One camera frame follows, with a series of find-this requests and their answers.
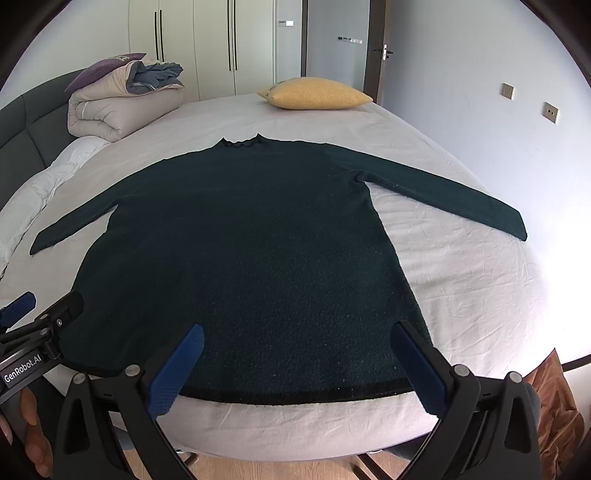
wardrobe door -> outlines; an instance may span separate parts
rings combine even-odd
[[[273,0],[232,0],[236,95],[273,84]]]
[[[158,60],[160,45],[158,0],[130,0],[129,2],[129,49],[131,53],[145,53],[146,58]]]
[[[160,0],[161,60],[183,67],[178,78],[185,86],[184,101],[199,101],[195,43],[193,40],[193,0]]]
[[[232,0],[194,0],[194,36],[201,100],[235,95]]]

sweater sleeve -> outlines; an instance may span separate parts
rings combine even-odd
[[[496,198],[453,180],[384,158],[355,152],[335,145],[323,145],[332,162],[360,172],[358,179],[454,213],[483,225],[527,239],[521,214]]]
[[[123,180],[39,232],[29,252],[30,255],[52,247],[56,243],[74,235],[78,230],[94,222],[115,207],[119,202],[122,183]]]

headboard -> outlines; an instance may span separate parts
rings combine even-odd
[[[0,209],[76,139],[68,132],[64,90],[80,72],[42,83],[0,110]]]

brown cloth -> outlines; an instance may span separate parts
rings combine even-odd
[[[525,380],[540,397],[538,441],[542,480],[554,480],[579,448],[584,435],[583,416],[574,403],[556,350]]]

yellow pillow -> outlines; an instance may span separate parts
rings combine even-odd
[[[257,93],[270,104],[288,110],[341,110],[372,101],[352,87],[315,77],[286,80]]]

